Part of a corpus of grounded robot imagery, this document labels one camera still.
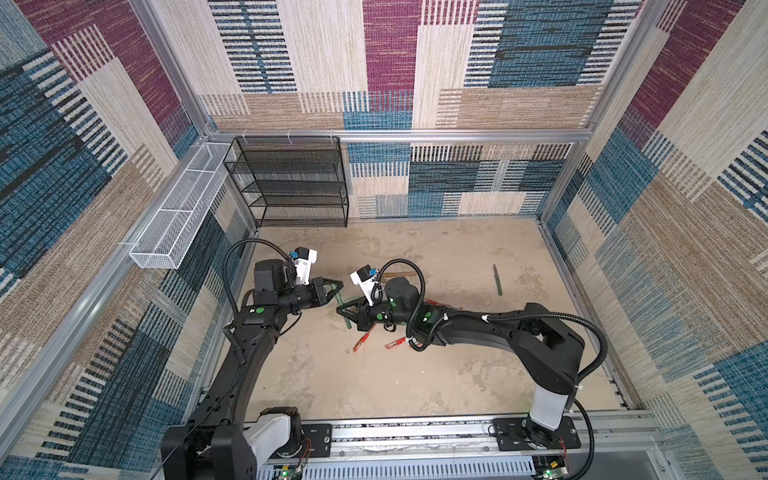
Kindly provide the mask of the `dark green marker pen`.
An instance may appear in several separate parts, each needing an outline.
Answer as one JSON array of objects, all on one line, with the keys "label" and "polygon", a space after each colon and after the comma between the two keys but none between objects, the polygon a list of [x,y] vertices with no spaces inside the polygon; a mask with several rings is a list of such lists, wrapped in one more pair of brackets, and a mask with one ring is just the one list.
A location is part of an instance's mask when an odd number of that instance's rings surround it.
[{"label": "dark green marker pen", "polygon": [[493,275],[494,275],[494,281],[495,281],[495,285],[496,285],[497,294],[498,294],[498,296],[503,296],[503,288],[502,288],[502,285],[501,285],[501,280],[500,280],[500,275],[499,275],[499,271],[498,271],[497,265],[493,264],[492,269],[493,269]]}]

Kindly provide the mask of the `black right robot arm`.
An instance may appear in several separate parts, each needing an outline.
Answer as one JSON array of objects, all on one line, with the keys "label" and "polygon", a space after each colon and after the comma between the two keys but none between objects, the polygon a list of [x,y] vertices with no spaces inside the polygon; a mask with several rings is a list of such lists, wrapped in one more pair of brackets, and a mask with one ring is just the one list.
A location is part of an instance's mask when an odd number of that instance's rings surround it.
[{"label": "black right robot arm", "polygon": [[365,266],[350,278],[363,295],[336,312],[360,331],[376,324],[388,331],[403,326],[405,341],[418,352],[468,344],[516,355],[536,384],[528,419],[543,430],[560,427],[578,387],[608,354],[607,338],[594,323],[538,303],[502,313],[430,303],[424,274],[410,260],[391,260],[379,271]]}]

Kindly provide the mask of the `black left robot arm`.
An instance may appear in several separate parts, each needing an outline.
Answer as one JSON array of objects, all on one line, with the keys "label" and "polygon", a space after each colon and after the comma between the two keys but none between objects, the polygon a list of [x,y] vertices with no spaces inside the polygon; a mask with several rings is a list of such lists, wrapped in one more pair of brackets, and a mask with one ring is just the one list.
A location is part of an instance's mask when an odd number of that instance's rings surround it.
[{"label": "black left robot arm", "polygon": [[327,305],[343,284],[311,277],[315,250],[266,245],[277,256],[255,264],[253,289],[237,300],[224,288],[233,311],[223,328],[230,347],[188,420],[169,427],[161,441],[157,470],[167,479],[254,479],[272,456],[301,461],[309,455],[311,442],[297,408],[268,408],[253,426],[245,415],[267,357],[291,328],[289,316]]}]

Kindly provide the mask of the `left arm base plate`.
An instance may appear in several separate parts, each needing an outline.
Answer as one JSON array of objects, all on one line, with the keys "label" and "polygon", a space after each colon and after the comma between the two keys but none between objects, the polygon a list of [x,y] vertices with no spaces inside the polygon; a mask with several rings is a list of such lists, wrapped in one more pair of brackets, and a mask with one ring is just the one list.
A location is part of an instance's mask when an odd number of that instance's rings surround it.
[{"label": "left arm base plate", "polygon": [[298,447],[281,447],[270,457],[270,461],[297,462],[315,458],[329,458],[333,427],[330,423],[304,423]]}]

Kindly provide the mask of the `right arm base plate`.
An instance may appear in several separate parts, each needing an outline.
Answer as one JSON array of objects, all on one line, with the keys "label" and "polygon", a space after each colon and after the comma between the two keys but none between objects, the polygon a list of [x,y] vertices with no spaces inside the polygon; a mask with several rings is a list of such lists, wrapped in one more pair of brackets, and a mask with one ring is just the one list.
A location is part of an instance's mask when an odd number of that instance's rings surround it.
[{"label": "right arm base plate", "polygon": [[562,450],[582,447],[571,417],[564,416],[556,430],[536,424],[528,417],[493,419],[488,427],[500,451]]}]

